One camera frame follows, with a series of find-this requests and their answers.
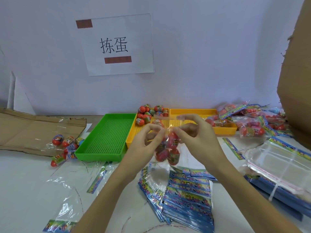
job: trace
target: white wall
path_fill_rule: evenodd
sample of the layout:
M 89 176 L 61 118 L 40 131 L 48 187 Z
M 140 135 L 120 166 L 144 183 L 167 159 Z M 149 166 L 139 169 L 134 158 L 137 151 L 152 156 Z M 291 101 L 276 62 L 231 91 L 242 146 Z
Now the white wall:
M 303 0 L 0 0 L 0 44 L 38 114 L 278 103 Z M 75 20 L 151 13 L 155 73 L 89 77 Z
M 11 71 L 7 65 L 0 44 L 0 107 L 6 108 L 9 98 Z

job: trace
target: cardboard sheet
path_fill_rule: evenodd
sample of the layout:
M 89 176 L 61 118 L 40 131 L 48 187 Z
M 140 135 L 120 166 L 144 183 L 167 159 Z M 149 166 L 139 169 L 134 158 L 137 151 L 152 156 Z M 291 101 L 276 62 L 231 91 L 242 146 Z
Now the cardboard sheet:
M 64 148 L 52 145 L 54 136 L 77 138 L 85 127 L 85 118 L 36 116 L 0 108 L 0 149 L 55 156 Z
M 295 140 L 311 149 L 311 0 L 305 0 L 284 56 L 277 93 Z

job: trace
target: right hand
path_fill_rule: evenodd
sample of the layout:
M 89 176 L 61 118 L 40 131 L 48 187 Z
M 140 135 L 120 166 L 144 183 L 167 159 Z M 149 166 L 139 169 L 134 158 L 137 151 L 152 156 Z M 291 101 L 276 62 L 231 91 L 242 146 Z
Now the right hand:
M 180 115 L 177 119 L 192 120 L 180 127 L 174 127 L 173 131 L 185 143 L 190 153 L 213 176 L 227 164 L 225 156 L 212 126 L 197 114 Z

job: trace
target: plastic tray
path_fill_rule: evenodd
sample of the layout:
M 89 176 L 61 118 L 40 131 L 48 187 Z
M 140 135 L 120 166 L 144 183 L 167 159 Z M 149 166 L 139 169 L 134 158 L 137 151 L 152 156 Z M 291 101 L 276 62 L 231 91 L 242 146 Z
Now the plastic tray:
M 207 118 L 208 116 L 215 115 L 217 112 L 216 109 L 170 109 L 169 116 L 176 118 L 177 115 L 181 114 L 198 114 L 202 118 Z M 191 120 L 185 120 L 185 123 L 195 123 Z M 180 126 L 180 121 L 170 120 L 169 124 L 173 127 Z M 223 127 L 213 127 L 215 134 L 218 135 L 234 135 L 238 127 L 234 123 L 229 123 Z
M 136 124 L 136 118 L 137 118 L 137 114 L 135 116 L 135 119 L 133 121 L 133 124 L 132 124 L 132 127 L 131 127 L 131 130 L 130 130 L 130 133 L 128 134 L 128 137 L 126 139 L 126 145 L 127 147 L 129 148 L 133 139 L 134 139 L 134 136 L 140 132 L 140 130 L 144 127 L 144 126 L 138 126 Z M 169 120 L 162 120 L 162 123 L 164 125 L 165 128 L 168 128 L 169 127 Z
M 106 114 L 75 155 L 86 161 L 118 161 L 127 151 L 125 141 L 136 114 Z

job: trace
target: cardboard flap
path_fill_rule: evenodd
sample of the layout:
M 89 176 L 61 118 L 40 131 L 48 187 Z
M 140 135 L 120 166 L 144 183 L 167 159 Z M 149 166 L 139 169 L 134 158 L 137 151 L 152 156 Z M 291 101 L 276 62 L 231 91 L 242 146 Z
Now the cardboard flap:
M 305 0 L 284 56 L 277 93 L 295 139 L 311 137 L 311 0 Z
M 85 118 L 37 116 L 0 108 L 0 149 L 55 156 L 64 148 L 52 144 L 54 136 L 77 138 L 85 127 Z

